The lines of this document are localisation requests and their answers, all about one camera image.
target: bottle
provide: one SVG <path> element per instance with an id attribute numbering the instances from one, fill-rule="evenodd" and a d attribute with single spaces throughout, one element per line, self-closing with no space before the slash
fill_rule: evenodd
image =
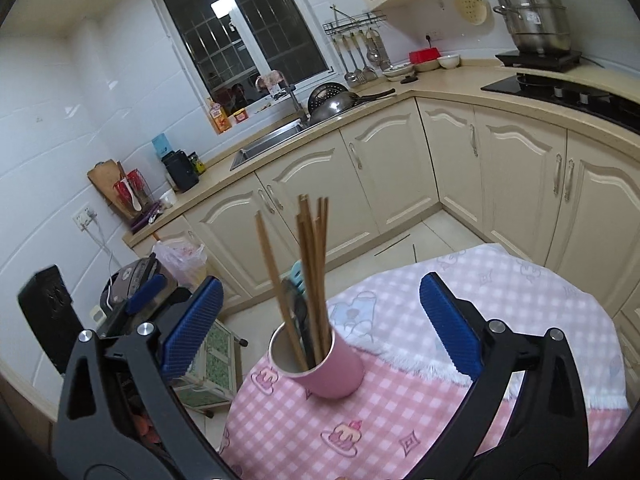
<path id="1" fill-rule="evenodd" d="M 216 131 L 221 134 L 231 128 L 231 122 L 226 116 L 225 109 L 215 102 L 211 97 L 207 97 L 209 104 L 209 121 Z"/>

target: stove burner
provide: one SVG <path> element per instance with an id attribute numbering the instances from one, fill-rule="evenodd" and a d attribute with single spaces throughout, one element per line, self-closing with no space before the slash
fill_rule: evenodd
<path id="1" fill-rule="evenodd" d="M 482 88 L 580 110 L 640 134 L 640 104 L 590 86 L 519 73 Z"/>

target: cloth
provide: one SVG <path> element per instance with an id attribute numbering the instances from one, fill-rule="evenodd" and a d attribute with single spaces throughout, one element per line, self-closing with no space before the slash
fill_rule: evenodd
<path id="1" fill-rule="evenodd" d="M 432 271 L 487 320 L 501 319 L 514 332 L 533 335 L 560 328 L 587 408 L 627 408 L 620 343 L 604 309 L 551 270 L 511 256 L 498 244 L 375 274 L 328 300 L 332 325 L 349 344 L 395 368 L 469 386 L 420 304 L 420 280 Z M 523 375 L 512 375 L 505 399 L 517 397 Z"/>
<path id="2" fill-rule="evenodd" d="M 358 351 L 366 374 L 341 400 L 310 395 L 264 356 L 231 404 L 220 454 L 244 480 L 401 479 L 446 427 L 467 388 L 425 380 Z M 504 400 L 479 452 L 496 446 L 515 401 Z M 590 462 L 628 410 L 588 411 Z"/>

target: kitchen sink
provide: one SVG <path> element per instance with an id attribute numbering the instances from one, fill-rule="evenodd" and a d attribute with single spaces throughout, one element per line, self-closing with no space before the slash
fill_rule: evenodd
<path id="1" fill-rule="evenodd" d="M 279 127 L 277 130 L 273 130 L 271 133 L 268 133 L 260 139 L 254 140 L 254 142 L 250 142 L 246 146 L 243 146 L 238 150 L 236 156 L 234 157 L 234 161 L 231 164 L 231 170 L 233 171 L 238 166 L 244 164 L 246 161 L 255 158 L 256 156 L 270 150 L 274 146 L 285 142 L 285 140 L 289 140 L 292 137 L 302 133 L 306 130 L 308 126 L 305 126 L 302 123 L 302 120 L 296 119 L 293 122 L 287 123 L 284 126 Z"/>

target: red container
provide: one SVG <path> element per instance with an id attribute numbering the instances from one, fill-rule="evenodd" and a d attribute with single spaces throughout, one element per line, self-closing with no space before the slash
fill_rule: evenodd
<path id="1" fill-rule="evenodd" d="M 409 61 L 411 61 L 414 65 L 418 63 L 424 63 L 425 61 L 433 61 L 434 59 L 438 59 L 439 57 L 440 53 L 435 47 L 424 48 L 422 50 L 414 50 L 413 52 L 409 52 Z"/>

